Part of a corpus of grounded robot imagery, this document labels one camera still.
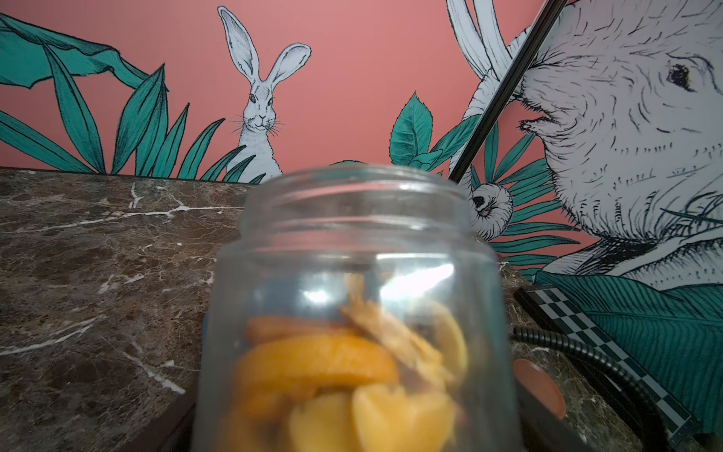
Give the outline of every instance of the black cable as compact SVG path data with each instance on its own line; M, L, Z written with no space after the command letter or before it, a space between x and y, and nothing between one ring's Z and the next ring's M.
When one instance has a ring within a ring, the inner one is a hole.
M542 42L547 37L547 34L555 24L557 16L560 15L562 8L564 8L566 4L568 4L568 0L547 0L545 2L522 48L520 48L517 56L515 56L515 59L512 61L512 66L507 71L507 74L505 74L505 78L502 79L500 87L489 102L487 110L482 114L482 118L479 120L477 127L467 142L467 146L464 147L462 155L460 155L457 164L452 169L449 176L450 180L458 184L459 181L462 180L462 176L464 176L465 171L467 171L467 168L472 164L474 156L477 155L477 151L487 139L487 135L492 131L495 122L497 122L497 118L507 106L507 101L512 97L517 85L520 84L522 76L525 75L530 64L532 64L532 60L535 55L537 55L537 51L539 51L540 46L542 46Z
M643 425L641 438L643 452L665 452L670 450L663 419L660 417L657 407L640 383L635 381L620 365L611 361L606 354L562 334L537 328L514 326L510 333L510 339L561 351L569 357L584 361L604 373L623 390L638 411Z

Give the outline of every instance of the brown marble surface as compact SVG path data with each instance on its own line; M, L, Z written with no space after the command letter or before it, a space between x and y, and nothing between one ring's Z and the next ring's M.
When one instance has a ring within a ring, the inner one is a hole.
M0 451L117 451L184 392L248 190L0 169ZM508 317L534 324L512 297ZM548 371L595 449L640 450L564 356L513 354Z

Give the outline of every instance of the white rabbit drawing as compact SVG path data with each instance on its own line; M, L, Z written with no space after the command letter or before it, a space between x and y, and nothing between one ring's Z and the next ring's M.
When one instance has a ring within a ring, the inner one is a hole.
M226 7L218 7L218 15L226 31L226 43L231 60L249 83L249 101L244 109L239 146L246 147L228 163L227 170L246 158L255 155L244 170L238 182L250 182L261 177L261 182L281 175L281 168L273 157L268 133L274 131L276 112L273 109L273 91L282 80L286 80L301 69L312 49L306 44L295 43L286 47L276 59L266 80L259 74L259 56L251 41L251 35Z
M506 46L492 0L474 0L479 32L465 0L447 6L481 80L469 117L487 108L527 30ZM564 8L510 100L544 114L521 129L542 139L563 209L600 240L546 271L625 276L659 290L723 283L722 23L710 0ZM477 216L470 177L462 182Z

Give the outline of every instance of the green leaf illustration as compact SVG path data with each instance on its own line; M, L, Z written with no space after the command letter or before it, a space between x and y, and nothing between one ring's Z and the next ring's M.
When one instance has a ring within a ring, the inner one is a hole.
M158 157L155 159L155 164L153 165L153 176L171 176L174 166L176 166L179 148L181 147L181 141L183 140L183 135L186 131L186 118L188 117L188 108L190 106L190 103L186 104L186 108L184 108L181 112L181 115L176 120L176 123L171 127L171 130L168 131L168 135L166 135L163 145L158 151Z
M266 173L261 173L261 174L259 174L259 175L256 176L255 178L251 179L251 181L249 182L249 184L251 184L251 185L258 185L258 184L260 184L260 183L261 183L261 179L263 179L264 176L266 176Z
M723 434L723 315L720 285L666 292L615 276L540 271L703 422Z
M234 157L236 157L243 149L245 149L245 147L246 145L240 145L236 149L232 150L230 153L219 158L218 161L214 163L213 166L211 166L208 171L203 174L203 176L201 176L201 180L215 181L216 179L218 179L218 176L221 175L221 171L225 167L227 167L228 162L232 161Z
M560 204L560 201L558 200L538 202L537 204L528 205L525 208L516 210L515 213L512 214L510 223L519 223L520 221L529 220L534 216L551 212L555 209L559 209L560 207L562 207L562 204Z
M482 183L479 181L479 176L477 175L477 170L474 169L474 165L470 165L469 168L472 174L472 190L476 190Z
M93 172L80 160L68 154L65 149L4 111L0 111L0 140L60 171Z
M522 192L518 195L512 196L512 201L515 205L525 205L526 203L536 200L537 198L541 197L542 195L546 195L547 193L550 193L555 188L552 186L552 184L543 185L541 187L536 187L533 189L526 190L525 192Z
M53 77L43 46L50 46L71 76L111 72L131 88L148 77L110 46L91 43L0 14L0 84L32 88Z
M426 153L432 141L432 114L412 95L392 128L389 156L395 165L409 165L418 154Z
M136 176L150 176L168 130L168 96L166 90L158 93L148 128L136 148Z
M133 92L123 108L116 133L116 153L113 156L112 174L118 174L148 131L158 96L164 90L165 72L159 67Z
M512 149L509 150L509 152L505 154L495 172L495 181L497 181L500 177L504 176L505 173L509 171L510 168L512 168L518 160L520 160L520 157L522 157L522 155L527 150L527 147L530 145L530 143L532 143L532 140L534 139L535 134L528 133L527 135L522 137L522 140L518 141L517 144L515 144Z
M559 223L517 223L507 226L503 236L519 236L523 234L533 234L534 232L546 231L580 231L580 229Z
M63 61L50 47L43 45L43 50L53 74L55 96L65 130L80 156L99 173L105 174L103 147L93 115Z
M555 256L548 255L516 255L504 256L503 260L508 261L511 265L547 265L557 259Z
M540 158L539 160L535 160L532 163L528 163L521 169L515 171L510 176L505 177L503 180L499 181L498 184L505 185L505 184L511 184L513 182L522 181L524 179L528 179L531 177L536 177L541 174L545 174L549 170L547 169L547 162L544 158Z
M533 277L539 272L539 268L523 268L522 270L517 270L518 273L520 273L522 276L524 276L527 281L533 281Z
M251 163L251 161L256 157L256 155L252 155L251 157L246 157L244 160L238 162L233 168L231 168L226 175L223 177L224 182L238 182L239 177L244 173L244 170L246 167Z
M537 176L528 177L527 179L515 182L515 184L508 188L508 190L510 191L510 195L516 196L530 189L542 187L545 184L549 184L551 181L552 178L550 177L550 172L544 171L542 174L538 174Z
M579 244L580 242L560 236L535 236L511 242L490 242L490 246L497 252L528 252L540 250L554 245Z
M226 119L219 119L218 121L212 122L203 132L201 132L201 135L196 138L196 141L193 142L191 148L186 154L186 157L183 159L178 179L196 179L198 166L201 164L201 160L206 154L208 145L211 143L211 138L213 138L213 134L216 132L218 126L220 126L225 120Z
M439 165L446 162L447 159L452 157L452 155L454 155L454 153L460 148L466 145L472 136L472 132L474 132L474 128L477 127L481 118L481 114L470 116L458 124L454 129L447 132L447 134L432 148L432 152L438 150L441 150L442 152L427 169L427 171L437 168Z
M484 141L484 181L491 184L495 181L495 166L497 165L497 148L500 145L500 127L495 125Z

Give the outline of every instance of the black and white checkered pattern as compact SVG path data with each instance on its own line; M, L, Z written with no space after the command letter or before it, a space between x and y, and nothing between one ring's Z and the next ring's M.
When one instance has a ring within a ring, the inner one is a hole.
M698 425L698 420L675 397L663 389L559 289L554 287L536 289L527 293L564 334L605 353L624 367L648 391L662 415L671 443L677 442L674 437ZM620 387L610 382L621 391Z

